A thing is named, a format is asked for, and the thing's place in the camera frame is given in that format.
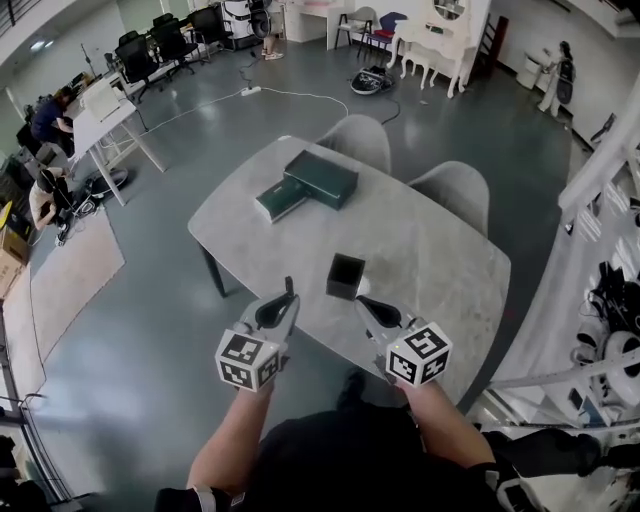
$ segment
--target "chair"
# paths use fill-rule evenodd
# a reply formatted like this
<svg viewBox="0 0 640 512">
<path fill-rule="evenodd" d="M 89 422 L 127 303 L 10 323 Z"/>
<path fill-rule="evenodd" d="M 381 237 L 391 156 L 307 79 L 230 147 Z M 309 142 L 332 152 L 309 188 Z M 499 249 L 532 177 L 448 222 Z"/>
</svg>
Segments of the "chair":
<svg viewBox="0 0 640 512">
<path fill-rule="evenodd" d="M 118 39 L 118 46 L 127 44 L 129 41 L 134 40 L 139 35 L 140 34 L 138 34 L 138 32 L 136 32 L 135 30 L 132 30 L 131 32 L 127 32 L 125 35 L 120 36 L 120 39 Z"/>
<path fill-rule="evenodd" d="M 345 117 L 316 144 L 391 174 L 387 132 L 375 119 L 361 115 Z"/>
<path fill-rule="evenodd" d="M 371 33 L 371 27 L 376 19 L 376 11 L 371 7 L 360 7 L 356 12 L 351 14 L 341 14 L 338 21 L 338 30 L 336 31 L 336 44 L 333 49 L 338 48 L 338 40 L 340 39 L 340 32 L 346 32 L 349 39 L 349 46 L 351 46 L 351 34 L 360 34 L 360 47 L 364 41 L 364 34 Z"/>
<path fill-rule="evenodd" d="M 489 187 L 470 165 L 444 162 L 408 185 L 489 236 Z"/>
<path fill-rule="evenodd" d="M 170 12 L 167 12 L 165 14 L 163 14 L 162 16 L 158 16 L 157 18 L 153 19 L 153 26 L 154 27 L 160 27 L 161 25 L 164 25 L 165 23 L 167 23 L 168 21 L 171 20 L 175 20 L 175 16 L 173 14 L 171 14 Z"/>
<path fill-rule="evenodd" d="M 224 24 L 230 22 L 222 16 L 222 7 L 220 4 L 205 7 L 189 14 L 189 23 L 193 27 L 192 42 L 201 42 L 207 49 L 207 60 L 211 61 L 209 55 L 209 45 L 218 41 L 229 39 L 233 32 L 225 30 Z M 235 50 L 235 39 L 232 39 Z"/>
<path fill-rule="evenodd" d="M 175 75 L 180 69 L 188 69 L 191 74 L 195 71 L 191 69 L 186 57 L 191 52 L 198 49 L 196 43 L 188 43 L 182 32 L 180 32 L 180 22 L 173 18 L 166 23 L 153 27 L 151 29 L 151 37 L 155 40 L 160 51 L 160 57 L 164 62 L 175 61 L 177 66 L 167 73 L 167 77 Z"/>
<path fill-rule="evenodd" d="M 136 33 L 133 39 L 120 44 L 115 51 L 124 66 L 124 78 L 127 83 L 135 84 L 144 81 L 144 88 L 138 96 L 138 103 L 142 101 L 142 95 L 151 87 L 149 76 L 155 73 L 160 67 L 158 63 L 149 55 L 147 39 L 143 35 Z"/>
<path fill-rule="evenodd" d="M 376 41 L 378 43 L 378 49 L 382 50 L 382 45 L 384 44 L 384 51 L 386 51 L 387 45 L 391 44 L 393 41 L 393 36 L 396 32 L 396 23 L 406 19 L 407 17 L 399 12 L 390 12 L 389 14 L 385 14 L 380 18 L 381 30 L 374 30 L 373 34 L 364 34 L 364 37 L 366 38 L 365 44 L 368 46 L 367 50 L 370 50 L 373 47 L 371 43 Z M 360 50 L 362 50 L 362 45 L 360 45 L 360 48 L 358 49 L 358 57 L 360 57 Z"/>
</svg>

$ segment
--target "trash can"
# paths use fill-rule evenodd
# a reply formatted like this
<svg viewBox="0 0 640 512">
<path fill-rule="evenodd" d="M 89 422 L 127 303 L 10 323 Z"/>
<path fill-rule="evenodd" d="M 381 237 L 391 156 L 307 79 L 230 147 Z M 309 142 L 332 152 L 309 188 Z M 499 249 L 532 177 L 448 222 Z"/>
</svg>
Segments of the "trash can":
<svg viewBox="0 0 640 512">
<path fill-rule="evenodd" d="M 525 89 L 533 89 L 542 73 L 542 64 L 531 55 L 524 54 L 524 65 L 516 80 Z"/>
</svg>

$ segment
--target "black pants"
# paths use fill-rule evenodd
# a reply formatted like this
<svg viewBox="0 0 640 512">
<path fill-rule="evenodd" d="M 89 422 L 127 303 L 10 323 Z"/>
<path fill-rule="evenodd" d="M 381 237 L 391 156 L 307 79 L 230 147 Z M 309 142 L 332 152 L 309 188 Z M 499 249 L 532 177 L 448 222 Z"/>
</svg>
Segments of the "black pants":
<svg viewBox="0 0 640 512">
<path fill-rule="evenodd" d="M 52 144 L 60 146 L 60 149 L 62 149 L 64 154 L 67 155 L 67 158 L 71 158 L 71 156 L 76 152 L 73 137 L 58 128 L 52 127 L 50 133 L 42 135 L 38 137 L 38 139 L 40 142 L 51 142 Z"/>
<path fill-rule="evenodd" d="M 62 178 L 56 180 L 56 188 L 53 190 L 53 202 L 56 205 L 56 214 L 53 216 L 52 222 L 56 226 L 60 227 L 66 222 L 66 215 L 63 215 L 62 210 L 71 210 L 73 204 L 73 198 L 69 193 L 67 182 Z M 49 203 L 45 204 L 40 210 L 42 217 L 49 214 Z"/>
</svg>

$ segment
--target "dark green box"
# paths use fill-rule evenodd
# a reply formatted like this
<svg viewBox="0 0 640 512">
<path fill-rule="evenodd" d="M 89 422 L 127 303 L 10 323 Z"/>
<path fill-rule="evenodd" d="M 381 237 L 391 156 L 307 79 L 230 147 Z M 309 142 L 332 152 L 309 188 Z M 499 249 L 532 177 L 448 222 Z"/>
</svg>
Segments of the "dark green box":
<svg viewBox="0 0 640 512">
<path fill-rule="evenodd" d="M 358 173 L 308 151 L 300 153 L 284 171 L 301 182 L 309 195 L 334 210 L 342 208 L 358 185 Z"/>
</svg>

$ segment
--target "black office chair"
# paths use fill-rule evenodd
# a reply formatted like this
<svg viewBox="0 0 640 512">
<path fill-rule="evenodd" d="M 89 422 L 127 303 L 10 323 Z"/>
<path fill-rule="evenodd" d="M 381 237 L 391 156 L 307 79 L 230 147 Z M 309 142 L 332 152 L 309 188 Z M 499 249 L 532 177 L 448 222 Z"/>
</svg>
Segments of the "black office chair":
<svg viewBox="0 0 640 512">
<path fill-rule="evenodd" d="M 166 78 L 163 76 L 154 82 L 149 81 L 149 76 L 155 73 L 160 66 L 149 55 L 147 40 L 143 35 L 137 35 L 135 38 L 118 46 L 116 55 L 122 61 L 124 78 L 128 83 L 135 84 L 141 80 L 144 81 L 144 88 L 138 96 L 138 103 L 142 101 L 142 95 L 147 92 L 153 83 Z"/>
<path fill-rule="evenodd" d="M 174 20 L 175 16 L 173 14 L 171 14 L 170 12 L 163 14 L 162 16 L 158 16 L 157 18 L 154 18 L 153 20 L 153 26 L 154 27 L 159 27 L 161 25 L 164 25 L 165 23 L 167 23 L 168 21 Z"/>
<path fill-rule="evenodd" d="M 167 73 L 167 77 L 171 80 L 171 77 L 175 75 L 180 69 L 188 69 L 191 74 L 195 74 L 195 71 L 191 69 L 190 63 L 187 62 L 186 57 L 191 52 L 198 49 L 196 43 L 188 43 L 182 32 L 180 32 L 180 22 L 177 19 L 172 19 L 163 25 L 153 27 L 151 29 L 151 37 L 155 40 L 160 50 L 160 57 L 164 62 L 175 61 L 177 66 Z"/>
<path fill-rule="evenodd" d="M 139 35 L 140 34 L 138 34 L 138 32 L 136 32 L 135 30 L 132 30 L 131 32 L 127 32 L 125 35 L 120 36 L 120 39 L 118 39 L 118 46 L 127 44 L 129 41 L 132 41 Z"/>
<path fill-rule="evenodd" d="M 207 60 L 209 61 L 211 61 L 209 45 L 218 41 L 226 41 L 233 35 L 233 32 L 225 29 L 224 24 L 229 23 L 229 25 L 231 25 L 231 22 L 223 18 L 221 4 L 194 11 L 189 14 L 188 20 L 193 27 L 193 31 L 191 32 L 192 42 L 203 43 L 205 45 L 207 49 Z M 231 39 L 231 41 L 233 42 L 233 49 L 235 50 L 235 40 Z"/>
</svg>

